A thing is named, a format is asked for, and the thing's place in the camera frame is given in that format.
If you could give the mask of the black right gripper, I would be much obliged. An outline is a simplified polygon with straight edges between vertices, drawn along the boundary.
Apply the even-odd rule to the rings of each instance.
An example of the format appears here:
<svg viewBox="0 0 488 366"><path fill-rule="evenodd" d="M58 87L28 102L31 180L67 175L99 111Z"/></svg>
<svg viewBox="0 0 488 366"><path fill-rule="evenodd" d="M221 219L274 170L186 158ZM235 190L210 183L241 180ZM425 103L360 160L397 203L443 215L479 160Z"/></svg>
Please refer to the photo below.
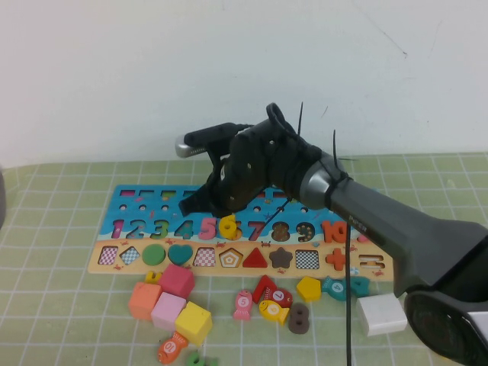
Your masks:
<svg viewBox="0 0 488 366"><path fill-rule="evenodd" d="M213 170L206 183L193 194L179 202L181 214L212 214L225 217L244 209L244 204L236 197L237 177L231 169L231 156L219 156L209 152Z"/></svg>

